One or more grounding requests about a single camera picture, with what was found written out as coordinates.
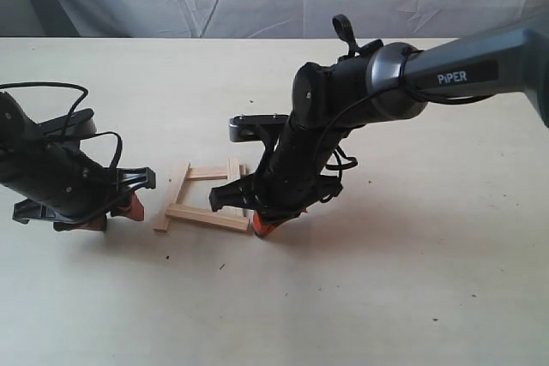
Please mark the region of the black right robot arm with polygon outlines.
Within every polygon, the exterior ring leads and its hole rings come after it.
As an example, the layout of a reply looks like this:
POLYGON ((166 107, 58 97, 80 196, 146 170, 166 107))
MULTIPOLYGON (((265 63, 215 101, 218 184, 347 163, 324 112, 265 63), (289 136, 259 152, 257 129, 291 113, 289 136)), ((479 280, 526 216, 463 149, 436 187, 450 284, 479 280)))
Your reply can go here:
POLYGON ((348 51, 332 65, 297 71, 288 114, 230 120, 232 141, 261 141, 264 152, 254 172, 212 189, 209 204, 251 210, 259 237, 341 192, 343 171, 357 164, 341 140, 355 129, 417 117, 430 103, 468 105, 517 92, 548 118, 547 13, 428 50, 359 45, 344 15, 332 23, 348 51))

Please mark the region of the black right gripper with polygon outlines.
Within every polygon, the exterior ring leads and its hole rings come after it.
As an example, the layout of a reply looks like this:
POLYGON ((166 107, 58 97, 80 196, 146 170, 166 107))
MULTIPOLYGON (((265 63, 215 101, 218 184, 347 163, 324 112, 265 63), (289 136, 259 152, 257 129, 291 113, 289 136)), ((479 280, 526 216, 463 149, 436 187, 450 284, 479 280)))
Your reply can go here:
POLYGON ((323 129, 305 129, 295 121, 287 121, 277 141, 262 142, 264 152, 254 172, 211 189, 212 210, 253 210, 254 234, 267 237, 310 205, 342 191, 337 176, 321 173, 342 138, 342 130, 325 133, 323 129))

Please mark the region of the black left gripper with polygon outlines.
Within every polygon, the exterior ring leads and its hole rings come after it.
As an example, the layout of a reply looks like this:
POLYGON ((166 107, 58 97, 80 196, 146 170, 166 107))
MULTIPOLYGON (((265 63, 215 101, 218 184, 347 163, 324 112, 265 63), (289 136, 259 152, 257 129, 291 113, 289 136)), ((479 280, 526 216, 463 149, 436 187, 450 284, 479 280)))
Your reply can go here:
POLYGON ((138 189, 154 189, 148 167, 104 167, 84 152, 59 144, 38 145, 11 154, 11 189, 25 199, 12 219, 53 223, 62 231, 106 231, 107 218, 145 219, 138 189))

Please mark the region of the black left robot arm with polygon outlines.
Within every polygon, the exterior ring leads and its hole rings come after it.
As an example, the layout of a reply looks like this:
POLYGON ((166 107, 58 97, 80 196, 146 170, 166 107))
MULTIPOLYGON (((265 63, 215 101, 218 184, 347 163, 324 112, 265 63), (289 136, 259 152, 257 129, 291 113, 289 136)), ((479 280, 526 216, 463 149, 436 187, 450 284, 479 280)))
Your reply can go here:
POLYGON ((1 184, 23 196, 13 207, 14 221, 50 222, 55 231, 104 231, 108 217, 144 220, 138 189, 154 189, 148 167, 118 167, 117 146, 103 166, 81 150, 98 137, 94 111, 36 123, 8 93, 1 95, 1 184))

